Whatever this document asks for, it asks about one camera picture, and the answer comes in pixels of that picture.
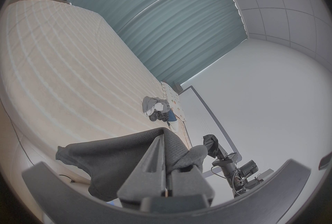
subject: teal curtain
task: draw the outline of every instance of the teal curtain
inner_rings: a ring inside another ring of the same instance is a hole
[[[233,0],[69,0],[99,13],[158,79],[183,83],[247,38]]]

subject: curtain fold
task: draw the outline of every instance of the curtain fold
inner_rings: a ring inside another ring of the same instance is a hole
[[[69,0],[99,13],[158,79],[194,76],[247,38],[233,0]]]

